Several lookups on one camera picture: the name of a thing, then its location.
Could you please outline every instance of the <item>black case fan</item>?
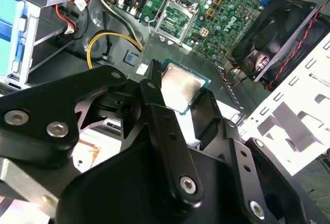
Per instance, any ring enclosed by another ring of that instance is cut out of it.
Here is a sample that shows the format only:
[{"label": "black case fan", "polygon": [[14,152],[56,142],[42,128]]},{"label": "black case fan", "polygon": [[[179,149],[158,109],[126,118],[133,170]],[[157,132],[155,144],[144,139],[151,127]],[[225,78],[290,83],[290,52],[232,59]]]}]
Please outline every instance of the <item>black case fan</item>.
[{"label": "black case fan", "polygon": [[[271,0],[233,50],[236,63],[252,81],[268,84],[297,47],[317,10],[317,5],[311,2]],[[327,22],[313,23],[308,38],[285,67],[283,76],[304,59],[328,28]]]}]

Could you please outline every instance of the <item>rectangular cutout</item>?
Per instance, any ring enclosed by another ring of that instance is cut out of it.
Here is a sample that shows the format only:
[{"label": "rectangular cutout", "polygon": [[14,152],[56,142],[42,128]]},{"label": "rectangular cutout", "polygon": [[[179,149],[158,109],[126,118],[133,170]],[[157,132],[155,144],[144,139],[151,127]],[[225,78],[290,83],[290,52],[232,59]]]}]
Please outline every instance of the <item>rectangular cutout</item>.
[{"label": "rectangular cutout", "polygon": [[296,83],[299,79],[300,79],[299,77],[295,76],[295,77],[289,82],[289,85],[290,85],[290,86],[295,85],[295,83]]}]

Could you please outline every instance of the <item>black metal bracket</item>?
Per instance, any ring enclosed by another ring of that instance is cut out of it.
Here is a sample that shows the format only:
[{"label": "black metal bracket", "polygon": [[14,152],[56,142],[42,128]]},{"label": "black metal bracket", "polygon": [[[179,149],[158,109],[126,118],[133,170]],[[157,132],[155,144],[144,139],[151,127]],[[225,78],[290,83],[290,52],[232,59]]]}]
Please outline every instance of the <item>black metal bracket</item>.
[{"label": "black metal bracket", "polygon": [[[241,212],[251,223],[279,223],[279,216],[285,218],[287,224],[310,224],[310,220],[328,223],[322,212],[262,142],[250,139],[245,143],[241,140],[237,127],[219,115],[220,110],[214,104],[212,93],[204,95],[191,113],[195,135],[201,139],[200,149],[224,159],[229,166],[235,185],[233,193]],[[207,113],[203,121],[199,120],[201,113]],[[269,187],[270,180],[281,184],[281,188],[274,185]],[[277,206],[275,210],[272,206],[270,211],[268,206],[271,204],[266,202],[265,193],[267,196],[277,196],[276,202],[279,202],[280,207]]]},{"label": "black metal bracket", "polygon": [[[254,142],[243,144],[237,127],[222,117],[210,91],[202,94],[191,108],[195,136],[201,140],[200,149],[204,153],[201,155],[187,147],[174,111],[165,106],[160,89],[160,63],[153,61],[145,77],[140,82],[127,80],[115,68],[102,66],[0,98],[3,117],[0,119],[0,156],[39,167],[64,165],[80,132],[98,126],[107,117],[116,117],[122,120],[121,152],[104,165],[76,178],[59,202],[62,206],[60,213],[67,209],[66,202],[75,206],[77,197],[89,194],[87,189],[93,191],[99,184],[104,185],[104,182],[111,180],[109,172],[117,176],[123,174],[125,179],[131,180],[127,170],[134,167],[139,170],[134,175],[139,177],[140,185],[133,188],[138,192],[142,188],[152,193],[152,200],[157,199],[157,202],[161,199],[166,210],[180,217],[179,222],[175,223],[184,223],[186,219],[187,223],[191,223],[192,216],[207,216],[208,208],[212,209],[210,204],[213,203],[226,209],[222,199],[224,196],[230,198],[226,201],[232,203],[238,217],[222,211],[221,218],[218,216],[213,220],[279,223],[280,218],[285,218],[287,224],[309,224],[310,220],[317,224],[328,223],[274,155],[264,147],[257,148]],[[8,122],[6,113],[12,110],[26,113],[26,122],[21,123],[20,119],[16,124]],[[54,121],[65,123],[68,133],[62,137],[51,136],[47,126]],[[136,153],[143,153],[143,158]],[[125,164],[126,161],[122,161],[124,158],[133,158],[130,162],[136,165]],[[204,163],[214,166],[210,173]],[[119,164],[125,172],[118,172],[120,169],[116,165]],[[203,175],[203,184],[199,174]],[[221,179],[217,181],[219,187],[221,185],[224,189],[225,186],[228,192],[222,190],[221,197],[217,195],[216,183],[209,183],[209,179],[215,178]],[[145,183],[152,189],[143,188]],[[209,188],[203,189],[203,185],[210,185],[211,192]],[[274,185],[281,185],[282,190]],[[115,188],[101,190],[105,190],[110,197],[111,191],[116,191]],[[270,204],[268,199],[271,194],[280,196],[275,197],[278,206]],[[145,199],[145,196],[138,196],[138,199]],[[95,201],[98,197],[98,194],[92,194]],[[148,200],[144,207],[150,208],[152,204]],[[82,217],[75,220],[79,221],[72,223],[86,223]]]}]

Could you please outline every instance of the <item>bolt head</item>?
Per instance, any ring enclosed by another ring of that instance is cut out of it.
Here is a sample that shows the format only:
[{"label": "bolt head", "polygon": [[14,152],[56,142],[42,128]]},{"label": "bolt head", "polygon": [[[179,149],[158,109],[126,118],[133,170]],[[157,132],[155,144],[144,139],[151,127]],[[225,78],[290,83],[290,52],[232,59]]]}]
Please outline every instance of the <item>bolt head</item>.
[{"label": "bolt head", "polygon": [[257,216],[260,220],[264,220],[265,213],[259,203],[255,201],[250,201],[249,203],[252,213]]},{"label": "bolt head", "polygon": [[188,194],[192,195],[196,192],[196,184],[195,182],[186,176],[180,178],[180,186],[181,188]]},{"label": "bolt head", "polygon": [[23,125],[29,121],[29,115],[21,110],[12,110],[5,114],[5,122],[9,125]]},{"label": "bolt head", "polygon": [[47,126],[48,135],[55,138],[63,138],[69,133],[69,128],[66,123],[52,122]]}]

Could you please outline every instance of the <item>screw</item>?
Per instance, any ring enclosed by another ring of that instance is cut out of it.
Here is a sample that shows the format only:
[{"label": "screw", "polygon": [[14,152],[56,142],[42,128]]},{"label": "screw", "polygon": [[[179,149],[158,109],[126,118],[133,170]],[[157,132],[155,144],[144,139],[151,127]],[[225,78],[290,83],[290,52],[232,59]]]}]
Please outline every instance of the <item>screw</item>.
[{"label": "screw", "polygon": [[257,216],[260,220],[263,220],[265,218],[265,213],[259,203],[255,201],[250,201],[249,205],[255,216]]},{"label": "screw", "polygon": [[180,186],[182,189],[185,190],[186,193],[188,193],[190,195],[192,195],[196,192],[195,182],[187,176],[183,176],[180,178]]},{"label": "screw", "polygon": [[258,139],[255,139],[254,141],[259,147],[263,148],[263,143],[261,141],[259,141]]},{"label": "screw", "polygon": [[47,126],[48,135],[56,138],[63,138],[69,133],[69,128],[66,123],[52,122]]},{"label": "screw", "polygon": [[120,78],[120,75],[117,72],[112,72],[111,75],[116,78]]},{"label": "screw", "polygon": [[12,110],[5,114],[4,119],[10,125],[23,125],[29,121],[29,115],[20,110]]},{"label": "screw", "polygon": [[148,86],[149,86],[150,88],[152,88],[152,89],[155,89],[155,88],[156,88],[155,85],[153,85],[153,84],[150,83],[150,82],[148,82]]}]

